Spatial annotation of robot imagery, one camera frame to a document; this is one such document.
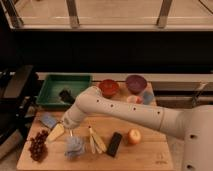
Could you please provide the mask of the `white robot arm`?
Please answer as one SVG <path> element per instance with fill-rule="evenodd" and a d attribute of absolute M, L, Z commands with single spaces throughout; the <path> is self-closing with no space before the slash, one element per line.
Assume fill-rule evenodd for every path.
<path fill-rule="evenodd" d="M 213 171 L 213 105 L 188 110 L 140 105 L 106 99 L 91 86 L 81 92 L 60 123 L 77 128 L 91 113 L 106 114 L 182 139 L 182 171 Z"/>

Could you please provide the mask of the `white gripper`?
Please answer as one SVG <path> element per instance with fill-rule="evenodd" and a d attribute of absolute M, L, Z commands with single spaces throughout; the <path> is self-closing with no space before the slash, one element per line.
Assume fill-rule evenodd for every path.
<path fill-rule="evenodd" d="M 61 118 L 62 124 L 64 126 L 61 123 L 56 124 L 55 127 L 48 132 L 46 142 L 51 143 L 62 136 L 65 133 L 65 128 L 77 128 L 83 120 L 84 113 L 75 105 L 71 106 Z"/>

